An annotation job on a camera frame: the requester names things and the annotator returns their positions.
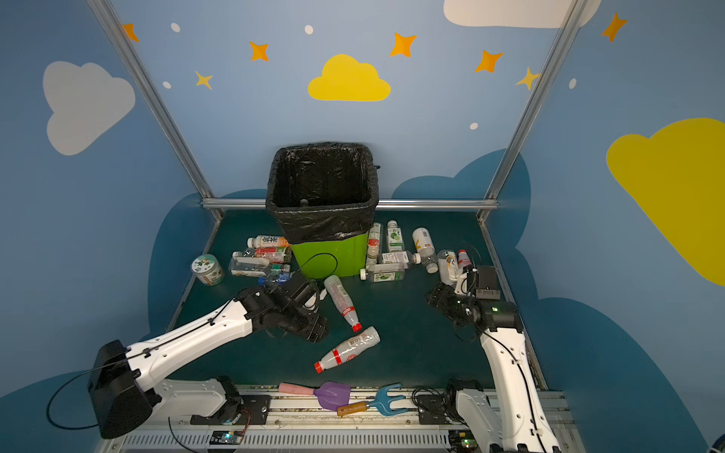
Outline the left aluminium frame post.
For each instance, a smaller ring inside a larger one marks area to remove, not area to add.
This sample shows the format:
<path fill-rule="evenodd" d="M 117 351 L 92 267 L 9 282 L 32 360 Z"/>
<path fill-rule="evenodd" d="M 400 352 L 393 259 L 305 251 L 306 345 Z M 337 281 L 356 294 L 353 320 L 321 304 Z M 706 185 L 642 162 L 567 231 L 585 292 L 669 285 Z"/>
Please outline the left aluminium frame post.
<path fill-rule="evenodd" d="M 203 199 L 214 198 L 213 190 L 204 177 L 191 149 L 168 111 L 159 90 L 153 83 L 147 68 L 135 50 L 134 42 L 128 37 L 111 1 L 88 0 L 88 6 L 98 23 L 104 29 L 124 66 L 130 73 L 147 106 L 156 118 L 162 132 L 175 151 L 180 163 Z"/>

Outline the left circuit board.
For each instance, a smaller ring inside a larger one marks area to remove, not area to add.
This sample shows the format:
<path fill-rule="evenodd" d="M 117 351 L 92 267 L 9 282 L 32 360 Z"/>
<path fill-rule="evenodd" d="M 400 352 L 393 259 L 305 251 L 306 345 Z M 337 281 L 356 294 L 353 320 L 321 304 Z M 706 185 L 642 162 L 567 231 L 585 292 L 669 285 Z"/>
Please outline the left circuit board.
<path fill-rule="evenodd" d="M 245 432 L 240 430 L 215 430 L 211 434 L 210 445 L 241 445 Z"/>

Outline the red green label bottle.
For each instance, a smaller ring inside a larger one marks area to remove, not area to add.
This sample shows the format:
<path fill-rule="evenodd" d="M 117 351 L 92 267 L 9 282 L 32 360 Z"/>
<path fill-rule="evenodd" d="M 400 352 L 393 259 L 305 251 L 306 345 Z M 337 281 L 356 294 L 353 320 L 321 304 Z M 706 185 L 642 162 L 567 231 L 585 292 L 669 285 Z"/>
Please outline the red green label bottle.
<path fill-rule="evenodd" d="M 292 260 L 291 247 L 259 247 L 255 249 L 254 257 L 269 260 L 272 263 L 289 263 Z"/>

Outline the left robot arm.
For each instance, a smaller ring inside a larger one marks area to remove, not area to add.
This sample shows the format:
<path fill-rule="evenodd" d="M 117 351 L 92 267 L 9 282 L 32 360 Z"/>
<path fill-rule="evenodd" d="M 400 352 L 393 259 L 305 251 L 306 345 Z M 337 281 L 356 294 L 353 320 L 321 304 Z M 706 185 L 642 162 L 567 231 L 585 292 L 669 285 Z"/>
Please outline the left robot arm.
<path fill-rule="evenodd" d="M 162 403 L 155 387 L 222 345 L 271 328 L 320 342 L 328 335 L 328 321 L 306 307 L 311 299 L 322 299 L 319 285 L 296 274 L 283 284 L 241 290 L 210 313 L 150 340 L 103 345 L 88 381 L 100 436 L 114 439 L 139 428 Z"/>

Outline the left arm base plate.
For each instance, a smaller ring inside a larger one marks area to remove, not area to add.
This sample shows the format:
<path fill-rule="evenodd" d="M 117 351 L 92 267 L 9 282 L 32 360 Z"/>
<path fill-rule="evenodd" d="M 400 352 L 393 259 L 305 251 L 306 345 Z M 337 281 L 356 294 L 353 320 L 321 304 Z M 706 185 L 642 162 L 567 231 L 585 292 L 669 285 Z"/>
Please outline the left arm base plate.
<path fill-rule="evenodd" d="M 228 425 L 245 427 L 247 425 L 265 425 L 270 405 L 271 396 L 267 394 L 233 396 L 210 416 L 193 415 L 190 423 L 193 426 Z"/>

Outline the right circuit board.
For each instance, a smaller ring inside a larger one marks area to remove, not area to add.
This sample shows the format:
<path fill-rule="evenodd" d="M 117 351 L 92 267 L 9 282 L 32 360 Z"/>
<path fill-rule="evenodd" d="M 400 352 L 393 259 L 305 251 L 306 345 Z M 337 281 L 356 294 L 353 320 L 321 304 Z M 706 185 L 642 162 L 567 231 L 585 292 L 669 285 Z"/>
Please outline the right circuit board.
<path fill-rule="evenodd" d="M 449 452 L 454 453 L 475 453 L 480 450 L 478 442 L 469 430 L 450 430 L 449 446 Z"/>

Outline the white bottle red cap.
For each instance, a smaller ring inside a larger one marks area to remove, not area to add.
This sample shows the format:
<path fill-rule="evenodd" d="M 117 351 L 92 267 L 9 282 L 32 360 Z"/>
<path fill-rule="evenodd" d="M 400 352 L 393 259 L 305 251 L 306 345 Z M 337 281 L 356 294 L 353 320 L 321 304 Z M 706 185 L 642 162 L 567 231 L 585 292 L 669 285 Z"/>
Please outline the white bottle red cap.
<path fill-rule="evenodd" d="M 321 374 L 325 370 L 350 362 L 364 351 L 375 347 L 380 341 L 379 332 L 374 327 L 367 328 L 328 352 L 320 361 L 315 363 L 315 371 Z"/>
<path fill-rule="evenodd" d="M 332 297 L 332 302 L 337 311 L 345 318 L 354 332 L 360 332 L 363 326 L 357 315 L 353 301 L 338 276 L 332 275 L 324 280 L 327 293 Z"/>

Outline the aluminium frame post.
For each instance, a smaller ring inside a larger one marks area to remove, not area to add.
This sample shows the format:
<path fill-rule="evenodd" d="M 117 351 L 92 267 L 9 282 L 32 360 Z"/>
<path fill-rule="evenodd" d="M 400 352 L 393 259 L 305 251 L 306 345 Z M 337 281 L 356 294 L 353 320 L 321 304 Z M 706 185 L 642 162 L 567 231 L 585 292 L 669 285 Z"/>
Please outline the aluminium frame post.
<path fill-rule="evenodd" d="M 204 177 L 191 149 L 168 111 L 159 90 L 153 83 L 147 68 L 135 50 L 134 42 L 128 37 L 111 1 L 88 0 L 88 6 L 98 23 L 104 29 L 124 66 L 130 73 L 147 106 L 156 118 L 162 132 L 175 151 L 180 163 L 203 199 L 214 198 L 213 190 Z"/>
<path fill-rule="evenodd" d="M 551 49 L 549 49 L 540 77 L 538 77 L 532 89 L 532 94 L 527 101 L 514 135 L 487 189 L 484 198 L 486 204 L 477 212 L 477 220 L 481 226 L 484 226 L 490 211 L 494 211 L 498 207 L 500 193 L 530 135 L 538 114 L 546 102 L 551 86 L 568 55 L 569 49 L 576 39 L 582 25 L 583 15 L 585 15 L 589 4 L 590 1 L 586 0 L 572 1 L 564 16 L 564 22 L 553 41 Z"/>

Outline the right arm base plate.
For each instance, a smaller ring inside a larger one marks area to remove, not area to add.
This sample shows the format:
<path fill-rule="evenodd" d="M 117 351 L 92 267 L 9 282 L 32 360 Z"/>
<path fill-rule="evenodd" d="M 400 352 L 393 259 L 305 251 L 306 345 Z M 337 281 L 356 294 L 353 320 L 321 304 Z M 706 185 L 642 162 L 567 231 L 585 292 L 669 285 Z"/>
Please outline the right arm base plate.
<path fill-rule="evenodd" d="M 438 394 L 417 394 L 413 399 L 418 422 L 421 425 L 454 425 L 455 420 L 447 414 L 443 396 Z"/>

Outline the white bottle red cap lower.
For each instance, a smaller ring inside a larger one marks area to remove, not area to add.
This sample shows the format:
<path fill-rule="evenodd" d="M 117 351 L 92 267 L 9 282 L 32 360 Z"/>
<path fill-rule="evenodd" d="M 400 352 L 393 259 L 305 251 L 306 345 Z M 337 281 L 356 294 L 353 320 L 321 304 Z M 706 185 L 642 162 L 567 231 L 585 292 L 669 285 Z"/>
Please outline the white bottle red cap lower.
<path fill-rule="evenodd" d="M 364 351 L 375 347 L 380 341 L 379 332 L 374 327 L 367 328 L 328 352 L 320 361 L 315 363 L 315 371 L 321 374 L 325 370 L 350 362 Z"/>

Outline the blue cap clear water bottle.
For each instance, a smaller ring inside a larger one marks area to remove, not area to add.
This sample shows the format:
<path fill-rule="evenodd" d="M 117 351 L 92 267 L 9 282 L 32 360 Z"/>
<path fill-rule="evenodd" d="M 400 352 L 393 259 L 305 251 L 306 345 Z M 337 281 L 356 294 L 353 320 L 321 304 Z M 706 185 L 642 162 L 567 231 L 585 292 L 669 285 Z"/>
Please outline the blue cap clear water bottle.
<path fill-rule="evenodd" d="M 289 272 L 271 273 L 263 277 L 258 278 L 258 285 L 266 284 L 283 284 L 287 282 L 291 277 Z"/>

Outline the clear square bottle white cap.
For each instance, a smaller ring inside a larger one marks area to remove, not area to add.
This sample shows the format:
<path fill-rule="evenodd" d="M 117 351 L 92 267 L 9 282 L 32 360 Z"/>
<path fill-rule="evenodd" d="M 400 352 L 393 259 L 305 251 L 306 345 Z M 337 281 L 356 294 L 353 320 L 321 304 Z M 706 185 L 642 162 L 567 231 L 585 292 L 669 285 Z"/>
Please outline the clear square bottle white cap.
<path fill-rule="evenodd" d="M 404 276 L 405 266 L 402 263 L 370 264 L 360 270 L 360 279 L 373 283 L 400 281 Z"/>

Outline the green bin with black liner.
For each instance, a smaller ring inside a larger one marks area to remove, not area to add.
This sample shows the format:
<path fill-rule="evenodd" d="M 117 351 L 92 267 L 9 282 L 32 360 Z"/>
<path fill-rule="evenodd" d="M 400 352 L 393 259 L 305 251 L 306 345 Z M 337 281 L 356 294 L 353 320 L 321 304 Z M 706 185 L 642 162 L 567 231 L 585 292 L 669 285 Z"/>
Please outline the green bin with black liner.
<path fill-rule="evenodd" d="M 307 277 L 358 275 L 378 203 L 378 166 L 366 145 L 292 145 L 273 158 L 266 211 Z"/>

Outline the white orange milk tea bottle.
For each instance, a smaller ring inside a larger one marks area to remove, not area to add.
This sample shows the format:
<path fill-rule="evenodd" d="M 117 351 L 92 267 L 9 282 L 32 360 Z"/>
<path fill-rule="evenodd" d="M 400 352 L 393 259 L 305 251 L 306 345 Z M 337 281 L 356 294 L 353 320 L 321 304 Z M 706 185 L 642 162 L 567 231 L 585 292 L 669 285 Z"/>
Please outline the white orange milk tea bottle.
<path fill-rule="evenodd" d="M 290 247 L 290 243 L 282 236 L 274 235 L 258 235 L 247 239 L 248 248 L 285 248 Z"/>

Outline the tall red white label bottle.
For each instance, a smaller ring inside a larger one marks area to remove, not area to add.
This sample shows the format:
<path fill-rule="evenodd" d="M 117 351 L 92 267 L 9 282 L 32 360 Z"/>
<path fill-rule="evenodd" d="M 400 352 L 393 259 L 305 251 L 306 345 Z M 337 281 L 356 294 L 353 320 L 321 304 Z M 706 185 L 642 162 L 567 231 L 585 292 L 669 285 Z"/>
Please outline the tall red white label bottle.
<path fill-rule="evenodd" d="M 381 223 L 374 223 L 368 232 L 366 249 L 366 271 L 379 262 L 381 254 Z"/>

